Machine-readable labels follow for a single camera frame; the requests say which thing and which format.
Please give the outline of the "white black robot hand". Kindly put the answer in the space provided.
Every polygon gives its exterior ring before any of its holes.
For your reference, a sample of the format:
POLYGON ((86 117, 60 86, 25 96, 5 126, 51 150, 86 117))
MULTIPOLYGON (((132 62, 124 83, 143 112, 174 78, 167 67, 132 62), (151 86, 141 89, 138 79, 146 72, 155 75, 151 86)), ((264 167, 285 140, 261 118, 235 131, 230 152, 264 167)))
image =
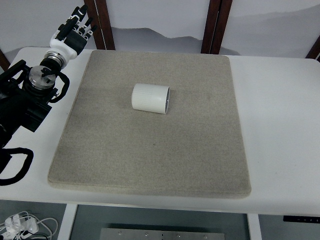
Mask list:
POLYGON ((84 50, 88 40, 97 29, 91 25, 92 18, 83 23, 88 6, 77 6, 64 24, 52 36, 49 46, 54 53, 62 56, 64 62, 75 59, 84 50))

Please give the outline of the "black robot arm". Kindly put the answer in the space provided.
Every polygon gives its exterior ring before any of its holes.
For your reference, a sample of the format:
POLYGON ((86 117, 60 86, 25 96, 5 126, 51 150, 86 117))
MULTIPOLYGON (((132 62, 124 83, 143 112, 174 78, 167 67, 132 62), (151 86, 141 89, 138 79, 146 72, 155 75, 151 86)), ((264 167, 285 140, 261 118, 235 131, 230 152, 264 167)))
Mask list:
POLYGON ((0 75, 0 146, 4 147, 18 128, 35 132, 67 93, 70 80, 62 73, 66 59, 48 51, 39 65, 20 60, 0 75))

